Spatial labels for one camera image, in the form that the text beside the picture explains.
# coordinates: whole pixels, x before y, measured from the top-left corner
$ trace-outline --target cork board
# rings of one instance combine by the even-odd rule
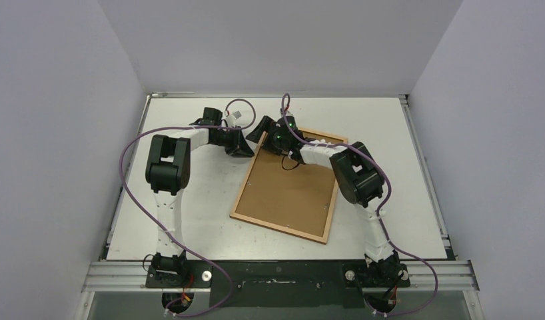
[[[327,133],[300,130],[305,137],[347,142]],[[261,150],[265,137],[266,133],[257,145],[230,217],[327,243],[338,189],[333,170],[319,165],[284,170],[282,156]],[[289,158],[284,160],[286,168],[295,165]]]

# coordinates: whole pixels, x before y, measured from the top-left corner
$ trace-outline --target white table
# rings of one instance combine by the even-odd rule
[[[227,98],[151,99],[143,131],[187,126],[202,116],[204,107],[223,110]],[[278,119],[279,98],[249,99],[263,115]],[[238,102],[231,111],[251,120],[249,106]],[[424,182],[406,119],[397,98],[300,98],[290,111],[299,127],[317,129],[362,141],[385,170],[393,193],[384,221],[394,243],[425,259],[445,258],[435,212]],[[160,134],[172,134],[172,131]],[[132,160],[128,182],[137,199],[156,213],[155,200],[145,181],[151,139],[141,139]],[[183,198],[183,235],[186,245],[209,259],[362,259],[364,237],[352,205],[338,194],[326,245],[245,223],[229,217],[250,159],[235,159],[222,147],[207,145],[192,155],[191,179]],[[378,205],[379,200],[369,205]],[[108,260],[142,260],[155,253],[157,227],[122,195],[111,231]]]

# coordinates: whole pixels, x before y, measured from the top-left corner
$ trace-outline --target white wall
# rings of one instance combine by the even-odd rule
[[[461,0],[99,0],[147,91],[409,93]]]
[[[545,319],[545,1],[465,0],[410,104],[487,319]]]
[[[96,1],[0,1],[0,319],[69,319],[145,95]]]

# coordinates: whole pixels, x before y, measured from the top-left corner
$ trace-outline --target black cable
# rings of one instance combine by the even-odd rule
[[[147,257],[148,256],[151,256],[151,257],[155,257],[154,255],[151,255],[150,253],[148,255],[145,256],[145,258],[143,258],[143,262],[141,262],[141,266],[143,267],[143,270],[149,272],[149,270],[145,269],[145,261],[147,260]]]
[[[280,166],[286,171],[294,170],[300,165],[300,163],[298,162],[294,167],[287,169],[284,167],[284,159],[286,159],[286,155],[282,157],[282,160],[280,161]]]

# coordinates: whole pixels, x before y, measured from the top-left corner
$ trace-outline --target purple cable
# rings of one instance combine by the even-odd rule
[[[237,102],[237,101],[242,101],[242,102],[245,102],[249,105],[249,107],[251,107],[251,109],[253,110],[253,120],[251,121],[251,123],[249,123],[248,125],[246,125],[245,127],[236,127],[236,128],[232,128],[232,127],[221,127],[219,125],[195,125],[195,126],[192,126],[192,127],[162,127],[162,128],[157,128],[157,129],[153,129],[153,130],[149,130],[149,131],[146,131],[144,133],[141,133],[140,135],[136,136],[130,143],[127,144],[127,146],[123,149],[123,151],[121,152],[121,155],[119,157],[119,179],[121,180],[121,184],[123,185],[123,188],[125,189],[125,191],[127,192],[127,194],[129,195],[129,197],[131,198],[131,200],[135,203],[135,205],[141,210],[143,211],[143,213],[145,215],[147,215],[147,217],[149,217],[149,219],[153,220],[154,223],[156,223],[159,228],[161,228],[165,234],[167,236],[169,236],[169,238],[171,239],[171,241],[175,244],[175,245],[178,245],[180,248],[182,248],[184,251],[190,253],[191,255],[194,255],[195,257],[198,257],[200,260],[202,261],[205,261],[207,263],[209,263],[210,265],[212,265],[214,268],[218,269],[221,273],[223,273],[223,275],[227,278],[227,281],[229,281],[231,287],[229,289],[229,292],[227,293],[227,296],[223,299],[221,299],[218,303],[216,303],[215,305],[209,307],[208,309],[205,309],[205,310],[202,310],[200,312],[196,312],[196,313],[192,313],[190,315],[180,315],[180,314],[177,314],[178,317],[184,317],[184,318],[188,318],[188,317],[196,317],[197,315],[202,315],[204,313],[207,313],[209,311],[212,311],[213,309],[219,307],[220,305],[222,305],[223,303],[225,303],[225,301],[227,301],[231,295],[233,294],[233,280],[231,279],[231,277],[229,276],[229,274],[222,268],[220,267],[219,265],[217,265],[216,263],[214,263],[213,261],[210,261],[206,258],[204,258],[203,256],[199,255],[198,253],[188,249],[186,246],[184,246],[182,243],[179,243],[178,240],[176,240],[173,235],[171,235],[169,233],[169,230],[159,221],[157,220],[157,218],[155,218],[153,215],[151,215],[147,209],[145,209],[145,207],[143,207],[139,201],[137,200],[137,198],[131,193],[131,190],[129,190],[129,186],[127,185],[127,182],[125,181],[125,175],[123,173],[123,159],[125,157],[125,153],[127,152],[127,150],[129,149],[129,147],[131,147],[132,145],[134,145],[137,140],[139,140],[140,138],[146,136],[146,135],[150,135],[151,133],[155,133],[155,132],[159,132],[159,131],[164,131],[164,130],[190,130],[190,129],[224,129],[224,130],[244,130],[244,129],[248,129],[249,127],[251,127],[253,125],[253,123],[255,123],[255,120],[257,119],[257,112],[255,112],[255,107],[253,107],[253,105],[245,100],[245,99],[233,99],[232,101],[229,101],[229,103],[227,104],[227,106],[225,107],[225,109],[227,110],[227,108],[229,108],[229,106],[234,103],[234,102]],[[180,299],[174,299],[172,300],[171,302],[169,302],[167,304],[167,306],[165,307],[165,309],[168,309],[171,305],[173,305],[173,303],[177,302],[178,300]]]
[[[288,119],[286,118],[286,109],[284,108],[284,99],[286,99],[288,97],[288,101],[287,101],[287,104],[286,104],[286,109],[288,109],[288,106],[290,105],[290,95],[288,93],[285,93],[283,96],[282,96],[282,101],[280,103],[280,114],[282,115],[282,118],[284,119],[284,122],[285,123],[288,123]],[[382,176],[382,178],[384,179],[384,181],[386,182],[386,185],[388,186],[388,192],[386,193],[386,197],[384,197],[384,199],[380,202],[380,205],[378,205],[378,207],[376,208],[376,216],[380,218],[380,209],[382,209],[382,206],[386,204],[386,202],[388,202],[388,199],[390,199],[390,194],[392,193],[392,186],[390,185],[390,179],[388,179],[388,176],[386,175],[386,173],[382,170],[382,168],[380,168],[380,166],[374,162],[373,159],[371,159],[369,156],[365,155],[363,152],[359,151],[357,148],[353,147],[352,145],[348,145],[347,143],[335,143],[335,144],[332,144],[332,145],[329,145],[327,143],[310,143],[302,138],[300,138],[295,132],[294,130],[292,130],[292,127],[291,126],[286,126],[288,128],[288,130],[290,131],[290,133],[292,133],[292,135],[294,135],[294,137],[296,137],[296,139],[298,139],[301,143],[304,143],[306,145],[321,145],[321,146],[325,146],[325,147],[330,147],[330,148],[333,148],[333,147],[337,147],[337,146],[343,146],[343,147],[346,147],[348,149],[350,149],[351,151],[355,152],[356,154],[360,155],[361,157],[365,158],[365,160],[367,160],[370,164],[373,165],[373,167],[378,171],[378,173]],[[430,303],[432,303],[432,301],[434,301],[435,297],[437,296],[437,289],[438,289],[438,279],[437,279],[437,272],[435,271],[435,269],[432,267],[432,265],[430,265],[427,261],[425,261],[424,259],[416,256],[416,255],[413,255],[409,252],[406,252],[400,248],[398,248],[391,240],[390,240],[390,236],[388,235],[388,231],[386,230],[386,226],[384,225],[384,222],[382,222],[382,218],[378,219],[380,221],[380,226],[382,227],[382,230],[384,231],[384,236],[386,237],[386,240],[388,240],[388,243],[390,243],[390,245],[398,252],[404,254],[404,255],[407,255],[409,257],[412,257],[420,262],[422,262],[423,264],[427,265],[428,268],[430,268],[430,270],[432,271],[433,273],[433,277],[435,278],[435,288],[433,290],[433,294],[432,296],[425,302],[423,303],[422,305],[420,305],[419,307],[417,308],[414,308],[412,310],[408,310],[408,311],[399,311],[399,312],[396,312],[396,313],[390,313],[390,314],[387,314],[387,316],[389,317],[393,317],[393,316],[397,316],[397,315],[408,315],[410,313],[414,313],[414,312],[417,312],[417,311],[420,311],[421,309],[427,307],[427,305],[429,305]],[[374,309],[368,302],[366,303],[371,309]],[[385,313],[381,313],[379,311],[376,311],[377,314],[379,315],[385,315]]]

